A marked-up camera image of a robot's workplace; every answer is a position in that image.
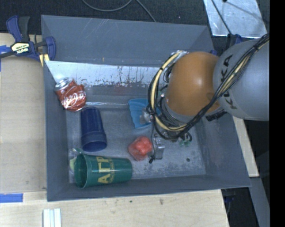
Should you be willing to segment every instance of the coca-cola can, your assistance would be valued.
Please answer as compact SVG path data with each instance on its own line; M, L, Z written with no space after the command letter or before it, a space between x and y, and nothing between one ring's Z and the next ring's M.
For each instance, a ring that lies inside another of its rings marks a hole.
M60 80L54 88L62 106L72 112L79 111L86 104L86 92L82 84L78 85L72 78Z

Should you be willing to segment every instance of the blue cup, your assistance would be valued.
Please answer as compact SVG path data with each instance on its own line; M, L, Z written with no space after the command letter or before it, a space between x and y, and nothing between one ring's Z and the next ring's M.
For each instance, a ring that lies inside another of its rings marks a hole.
M83 151L100 151L107 147L100 111L96 107L84 107L80 113L81 146Z

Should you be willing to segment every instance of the plastic cup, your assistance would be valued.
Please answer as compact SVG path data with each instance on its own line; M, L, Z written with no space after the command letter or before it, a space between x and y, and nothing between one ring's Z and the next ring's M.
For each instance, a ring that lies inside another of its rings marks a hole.
M107 147L100 111L96 107L84 107L80 113L81 146L83 151L100 151Z
M126 158L109 158L79 154L74 164L75 184L80 188L127 182L132 164Z

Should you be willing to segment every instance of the black floor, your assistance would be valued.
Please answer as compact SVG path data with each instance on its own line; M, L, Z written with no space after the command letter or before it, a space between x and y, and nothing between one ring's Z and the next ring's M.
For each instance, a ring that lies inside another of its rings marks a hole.
M87 0L90 5L101 9L114 9L128 0ZM157 22L208 25L203 0L139 0ZM267 31L270 31L270 0L257 0ZM0 32L7 32L6 20L13 16L30 16L28 32L41 34L42 14L152 21L148 13L133 0L124 9L115 12L101 12L86 6L81 0L0 0ZM214 48L222 53L226 46L225 37L213 37ZM264 187L269 196L269 123L245 121ZM257 227L257 219L248 188L228 192L226 203L231 227Z

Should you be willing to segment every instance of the red toy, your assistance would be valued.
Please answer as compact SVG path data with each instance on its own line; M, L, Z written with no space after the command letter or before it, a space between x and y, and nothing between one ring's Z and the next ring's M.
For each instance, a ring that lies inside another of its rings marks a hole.
M153 148L152 142L146 136L140 136L128 146L129 153L137 161L144 160Z

